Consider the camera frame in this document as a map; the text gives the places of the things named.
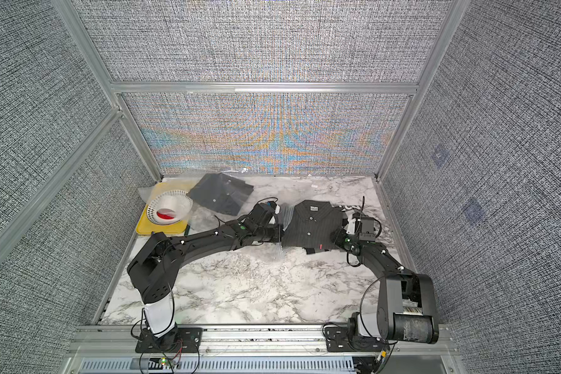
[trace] gray fabric wall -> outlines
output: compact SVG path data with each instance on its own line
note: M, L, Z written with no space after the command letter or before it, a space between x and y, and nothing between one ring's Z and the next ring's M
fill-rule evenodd
M0 373L58 370L133 235L137 188L151 184L114 124L0 265Z
M561 373L561 1L472 1L385 185L468 372Z
M73 0L114 80L416 82L450 0Z
M0 231L109 110L49 0L0 2ZM0 265L0 373L58 370L151 184L114 124Z
M417 83L451 0L72 2L115 81ZM166 174L372 174L404 98L124 95Z
M0 1L0 231L109 109L49 0Z
M404 94L126 93L164 174L373 174Z

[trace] marble countertop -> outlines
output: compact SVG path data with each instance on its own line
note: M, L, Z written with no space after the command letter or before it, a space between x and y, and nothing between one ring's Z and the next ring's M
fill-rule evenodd
M279 203L330 201L333 205L361 205L382 223L378 241L397 260L387 219L369 176L247 176L254 192L242 208L247 213L257 200L276 196ZM217 227L214 213L198 208L189 221L190 233ZM218 214L223 219L233 217ZM137 239L130 258L146 243ZM344 321L358 311L364 290L376 279L365 266L351 267L346 253L306 254L303 248L279 250L274 243L220 252L194 261L179 271L173 287L175 321L194 323L319 323ZM374 312L378 288L374 285L362 311ZM142 302L124 271L100 324L133 324L141 317Z

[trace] metal profile bar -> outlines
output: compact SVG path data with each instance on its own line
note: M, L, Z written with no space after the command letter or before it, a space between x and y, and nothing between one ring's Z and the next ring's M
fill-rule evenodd
M135 146L135 150L139 154L139 157L143 161L145 168L148 169L148 172L154 179L154 181L161 181L162 180L162 171L158 166L158 162L154 157L154 154L150 150L150 146L145 141L141 130L139 130L139 126L135 122L135 119L131 115L129 108L127 107L127 103L122 98L119 98L118 104L120 109L122 110L122 126L127 133L129 139L131 139L131 143Z
M127 264L127 259L129 258L129 255L131 254L131 251L133 250L133 246L135 245L135 240L137 239L137 233L133 232L133 235L131 235L131 238L129 239L129 242L127 243L127 247L125 248L124 253L122 254L122 257L120 259L120 261L118 262L118 266L117 266L117 270L114 272L114 275L112 275L112 279L110 280L110 283L108 284L108 288L106 288L106 292L104 294L104 296L102 296L102 300L100 301L100 306L98 306L96 313L94 314L94 317L91 318L91 324L95 325L100 321L100 318L102 318L102 314L104 313L104 309L106 309L106 303L108 303L108 300L112 297L112 293L114 292L114 289L117 288L117 284L118 284L118 280L121 277L122 271L125 268L125 265Z
M28 201L27 205L19 212L14 220L0 232L0 264L17 245L19 240L31 228L31 225L44 212L54 196L67 183L77 167L94 150L100 139L115 123L121 112L117 108L110 111L102 118L100 123L81 141L75 151L65 160L58 170L46 181L39 191Z
M85 61L94 74L97 83L102 88L102 91L106 95L108 101L110 101L110 105L113 108L120 108L123 111L124 118L122 126L131 140L131 143L135 147L135 150L148 169L148 172L155 181L160 181L161 172L160 167L156 162L156 158L154 158L150 147L143 138L143 135L131 116L131 113L128 109L126 109L126 105L112 89L112 85L110 84L112 80L110 73L106 69L106 65L104 65L104 61L102 61L102 58L100 57L96 46L91 41L89 34L87 34L87 30L85 29L85 26L83 26L75 7L70 0L52 0L52 4L60 14L60 18L75 41L79 51L85 58Z
M392 228L392 237L395 240L396 250L399 253L399 259L401 263L408 269L418 272L416 269L416 265L411 258L411 252L409 251L409 247L405 242L405 238L403 237L403 232L399 227L399 222L395 217L395 211L391 206L391 201L386 194L385 188L381 182L373 181L374 189L376 190L376 195L378 196L378 200L380 200L382 206L382 212L385 214L385 217L389 220L389 224Z
M467 374L461 355L448 354L442 355L440 358L446 374Z
M376 355L373 352L327 352L322 324L187 325L202 327L202 355L220 356L310 356ZM393 355L459 355L450 331L440 325L436 344L398 342ZM81 326L67 357L136 357L137 340L131 325Z
M110 101L112 107L117 107L117 96L114 94L110 85L110 81L112 80L112 78L110 78L110 73L106 69L89 34L87 34L87 30L85 30L85 26L83 26L75 7L70 0L52 0L52 5L60 14L60 18L69 30L69 34L72 36L79 51L85 58L97 83L102 88L102 91L104 91L106 98Z
M291 93L291 94L415 94L416 83L243 83L243 82L112 82L117 94L125 92L178 92L183 94L239 94L239 93Z
M396 153L399 150L399 146L403 142L405 134L407 133L407 130L409 130L409 126L411 126L411 122L418 112L422 100L424 99L424 95L426 94L426 91L428 91L428 87L434 78L436 70L439 68L439 64L443 59L447 47L453 38L453 34L455 34L455 30L457 29L468 4L470 4L470 0L453 0L453 3L449 8L449 12L441 25L441 31L434 43L434 47L428 56L426 66L420 76L419 90L405 108L403 118L401 119L399 125L397 125L391 141L387 146L385 153L382 155L381 165L378 168L377 173L379 181L384 180L386 177L386 174L391 167L391 163L395 159Z

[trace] black shirt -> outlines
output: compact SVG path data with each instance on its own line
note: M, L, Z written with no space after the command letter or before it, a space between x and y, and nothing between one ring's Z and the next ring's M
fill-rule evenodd
M283 234L283 246L304 247L308 253L338 249L330 235L342 227L341 210L340 206L334 207L328 201L300 202Z

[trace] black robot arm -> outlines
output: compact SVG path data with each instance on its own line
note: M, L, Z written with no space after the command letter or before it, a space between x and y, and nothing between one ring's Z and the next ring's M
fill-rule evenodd
M355 213L353 217L357 222L354 235L341 228L333 233L334 243L357 256L360 264L374 273L380 291L375 318L354 313L351 335L435 343L439 339L439 319L432 280L426 274L406 269L384 244L375 242L374 218L363 213ZM404 306L404 300L416 306Z
M143 303L156 303L166 297L179 269L192 261L216 252L234 251L254 242L279 242L282 227L275 209L275 202L262 202L249 214L213 230L189 236L152 234L127 266L127 273ZM275 223L270 224L275 216Z

